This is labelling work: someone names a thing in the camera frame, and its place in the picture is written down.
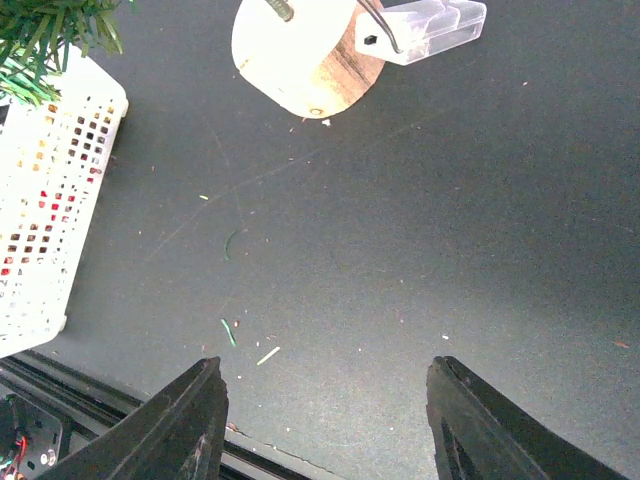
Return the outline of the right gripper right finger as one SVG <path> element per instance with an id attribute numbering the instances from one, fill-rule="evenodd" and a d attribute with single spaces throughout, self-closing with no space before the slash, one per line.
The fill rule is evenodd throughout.
<path id="1" fill-rule="evenodd" d="M 622 479 L 546 428 L 452 356 L 426 380 L 440 479 Z"/>

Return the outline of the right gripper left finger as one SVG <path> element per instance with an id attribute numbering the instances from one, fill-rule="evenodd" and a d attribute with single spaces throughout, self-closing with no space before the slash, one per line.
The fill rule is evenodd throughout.
<path id="1" fill-rule="evenodd" d="M 42 479 L 216 479 L 229 400 L 218 357 L 197 361 Z"/>

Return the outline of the small green christmas tree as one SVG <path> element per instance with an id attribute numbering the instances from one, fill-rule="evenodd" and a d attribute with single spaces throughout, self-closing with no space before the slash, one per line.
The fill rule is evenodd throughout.
<path id="1" fill-rule="evenodd" d="M 88 56 L 120 53 L 116 1 L 4 1 L 1 102 L 68 117 L 124 117 L 124 88 Z M 386 29 L 378 1 L 243 1 L 231 32 L 238 73 L 285 110 L 332 117 L 375 83 L 384 60 L 360 52 L 356 25 Z"/>

